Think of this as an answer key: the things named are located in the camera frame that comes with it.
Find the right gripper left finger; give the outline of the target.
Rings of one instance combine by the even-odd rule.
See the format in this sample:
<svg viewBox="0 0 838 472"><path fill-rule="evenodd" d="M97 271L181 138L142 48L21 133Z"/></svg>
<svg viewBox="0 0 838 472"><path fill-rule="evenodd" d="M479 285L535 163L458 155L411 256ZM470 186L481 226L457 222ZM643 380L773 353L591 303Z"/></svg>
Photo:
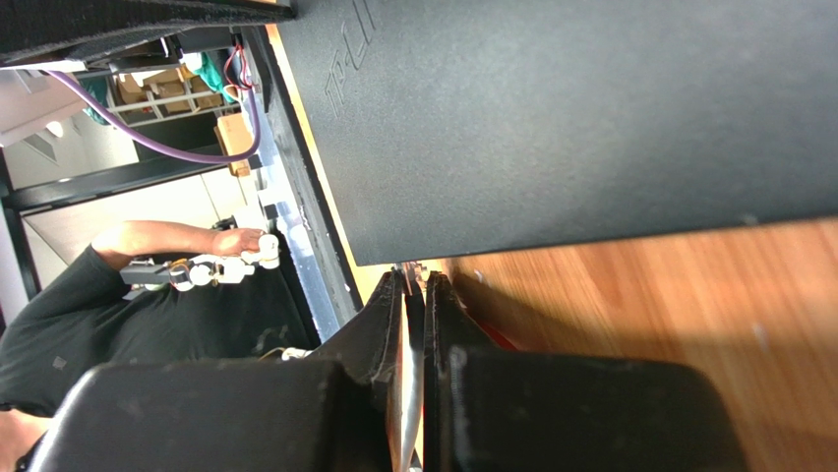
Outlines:
<svg viewBox="0 0 838 472"><path fill-rule="evenodd" d="M85 375L33 471L403 471L403 278L301 359L107 366Z"/></svg>

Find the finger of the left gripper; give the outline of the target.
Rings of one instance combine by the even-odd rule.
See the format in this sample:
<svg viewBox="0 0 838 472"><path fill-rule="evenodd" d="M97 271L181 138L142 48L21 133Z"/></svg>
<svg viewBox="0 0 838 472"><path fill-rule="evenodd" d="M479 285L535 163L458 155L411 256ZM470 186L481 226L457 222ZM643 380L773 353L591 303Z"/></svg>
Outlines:
<svg viewBox="0 0 838 472"><path fill-rule="evenodd" d="M1 64L85 61L195 28L276 24L295 1L3 1Z"/></svg>

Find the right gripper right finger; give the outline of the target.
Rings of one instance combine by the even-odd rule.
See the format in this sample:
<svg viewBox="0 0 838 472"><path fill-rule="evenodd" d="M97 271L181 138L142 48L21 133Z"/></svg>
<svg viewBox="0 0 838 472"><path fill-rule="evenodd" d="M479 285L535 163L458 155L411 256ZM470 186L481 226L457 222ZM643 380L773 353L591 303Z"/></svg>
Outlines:
<svg viewBox="0 0 838 472"><path fill-rule="evenodd" d="M509 350L432 272L428 471L745 471L720 394L678 364Z"/></svg>

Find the black network switch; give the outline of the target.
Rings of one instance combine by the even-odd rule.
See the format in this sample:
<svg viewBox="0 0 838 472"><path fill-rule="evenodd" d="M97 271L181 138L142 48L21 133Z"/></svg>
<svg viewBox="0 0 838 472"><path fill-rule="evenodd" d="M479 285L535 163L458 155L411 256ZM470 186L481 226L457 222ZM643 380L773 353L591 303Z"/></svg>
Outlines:
<svg viewBox="0 0 838 472"><path fill-rule="evenodd" d="M363 266L832 216L833 1L301 1Z"/></svg>

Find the person forearm in background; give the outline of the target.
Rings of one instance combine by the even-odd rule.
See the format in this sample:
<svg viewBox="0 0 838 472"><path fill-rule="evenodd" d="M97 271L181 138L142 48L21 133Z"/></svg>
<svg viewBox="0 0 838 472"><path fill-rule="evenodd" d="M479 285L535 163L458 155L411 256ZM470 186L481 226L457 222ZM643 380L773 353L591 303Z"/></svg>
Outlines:
<svg viewBox="0 0 838 472"><path fill-rule="evenodd" d="M259 229L216 231L177 222L130 220L103 231L90 245L109 266L121 270L140 256L184 253L227 257L257 253L264 235L266 232Z"/></svg>

